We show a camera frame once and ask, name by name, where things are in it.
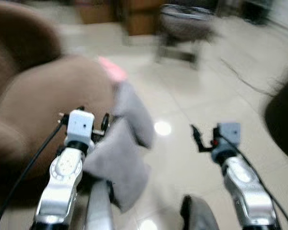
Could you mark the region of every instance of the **wooden furniture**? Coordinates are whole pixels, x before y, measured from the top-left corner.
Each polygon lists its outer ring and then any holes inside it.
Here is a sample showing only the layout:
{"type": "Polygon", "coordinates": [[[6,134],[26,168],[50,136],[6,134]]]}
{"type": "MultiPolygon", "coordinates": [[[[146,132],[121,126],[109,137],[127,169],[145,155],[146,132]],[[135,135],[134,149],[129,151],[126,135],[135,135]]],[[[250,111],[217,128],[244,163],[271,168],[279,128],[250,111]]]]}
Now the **wooden furniture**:
{"type": "Polygon", "coordinates": [[[114,7],[112,2],[97,0],[76,0],[77,9],[83,24],[114,22],[114,7]]]}
{"type": "Polygon", "coordinates": [[[148,35],[157,31],[159,7],[165,0],[120,0],[126,35],[148,35]]]}

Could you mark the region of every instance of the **gray towel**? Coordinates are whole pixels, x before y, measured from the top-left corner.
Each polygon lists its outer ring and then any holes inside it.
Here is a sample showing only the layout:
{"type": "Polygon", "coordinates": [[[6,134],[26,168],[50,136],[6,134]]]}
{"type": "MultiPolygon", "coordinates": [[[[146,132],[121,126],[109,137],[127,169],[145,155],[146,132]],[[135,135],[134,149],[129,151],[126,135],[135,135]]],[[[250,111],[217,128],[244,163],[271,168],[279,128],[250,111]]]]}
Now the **gray towel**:
{"type": "Polygon", "coordinates": [[[184,219],[184,230],[219,230],[209,205],[199,197],[186,195],[180,214],[184,219]]]}
{"type": "Polygon", "coordinates": [[[121,212],[128,211],[140,197],[150,172],[125,118],[111,125],[104,139],[86,157],[83,170],[112,182],[115,205],[121,212]]]}
{"type": "Polygon", "coordinates": [[[155,137],[152,118],[127,81],[118,84],[116,105],[112,114],[127,120],[139,145],[149,149],[152,147],[155,137]]]}

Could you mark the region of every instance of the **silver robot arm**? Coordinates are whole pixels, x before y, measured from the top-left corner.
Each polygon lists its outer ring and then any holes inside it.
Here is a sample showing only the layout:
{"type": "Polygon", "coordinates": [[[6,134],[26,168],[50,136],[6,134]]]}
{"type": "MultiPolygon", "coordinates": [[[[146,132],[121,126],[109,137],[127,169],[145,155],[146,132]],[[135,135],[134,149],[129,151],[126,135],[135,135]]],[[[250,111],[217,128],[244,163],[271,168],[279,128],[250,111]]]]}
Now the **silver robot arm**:
{"type": "Polygon", "coordinates": [[[209,148],[203,146],[197,128],[192,128],[199,151],[210,151],[212,160],[221,166],[224,184],[233,199],[241,227],[244,230],[280,229],[270,195],[256,172],[237,152],[240,124],[218,123],[209,148]]]}
{"type": "Polygon", "coordinates": [[[32,230],[68,229],[76,187],[82,178],[82,163],[95,146],[91,140],[94,119],[93,114],[81,110],[69,114],[66,148],[50,166],[50,180],[38,203],[32,230]]]}

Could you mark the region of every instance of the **cable on floor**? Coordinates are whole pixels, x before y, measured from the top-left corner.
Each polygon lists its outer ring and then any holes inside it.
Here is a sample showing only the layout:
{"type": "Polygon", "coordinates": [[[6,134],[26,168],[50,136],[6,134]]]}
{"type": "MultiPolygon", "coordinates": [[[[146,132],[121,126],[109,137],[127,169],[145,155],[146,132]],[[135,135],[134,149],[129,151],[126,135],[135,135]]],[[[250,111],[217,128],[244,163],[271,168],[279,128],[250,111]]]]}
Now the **cable on floor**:
{"type": "Polygon", "coordinates": [[[269,93],[269,92],[267,92],[267,91],[265,91],[265,90],[259,89],[259,88],[255,87],[255,86],[251,85],[251,84],[248,83],[247,81],[245,81],[245,80],[241,77],[241,75],[240,75],[229,63],[227,63],[225,60],[223,60],[223,59],[221,59],[221,58],[220,58],[220,60],[236,75],[236,77],[237,77],[240,81],[242,81],[244,84],[246,84],[247,86],[249,86],[251,89],[253,89],[254,91],[256,91],[256,92],[258,92],[258,93],[262,93],[262,94],[264,94],[264,95],[267,95],[267,96],[269,96],[269,97],[275,97],[275,95],[273,95],[273,94],[271,94],[271,93],[269,93]]]}

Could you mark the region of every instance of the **tile floor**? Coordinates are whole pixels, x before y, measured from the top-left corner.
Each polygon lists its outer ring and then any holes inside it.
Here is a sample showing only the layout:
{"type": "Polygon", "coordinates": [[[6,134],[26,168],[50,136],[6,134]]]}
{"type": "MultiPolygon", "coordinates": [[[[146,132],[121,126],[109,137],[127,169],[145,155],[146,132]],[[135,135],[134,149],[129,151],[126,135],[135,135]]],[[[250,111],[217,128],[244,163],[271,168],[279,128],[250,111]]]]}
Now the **tile floor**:
{"type": "Polygon", "coordinates": [[[218,37],[202,43],[199,66],[193,70],[177,60],[165,58],[161,64],[155,63],[155,39],[151,36],[131,38],[132,45],[124,46],[119,25],[80,25],[72,8],[52,4],[31,5],[57,23],[65,52],[89,58],[104,56],[123,67],[154,121],[171,126],[168,136],[158,135],[154,148],[142,152],[152,168],[142,197],[125,214],[113,207],[117,230],[180,230],[184,194],[204,198],[221,230],[240,229],[220,169],[209,154],[198,153],[190,123],[200,128],[208,143],[217,122],[240,122],[240,149],[288,212],[288,157],[270,138],[262,117],[269,97],[239,81],[225,64],[247,82],[273,94],[278,82],[286,79],[288,34],[235,17],[217,19],[218,37]]]}

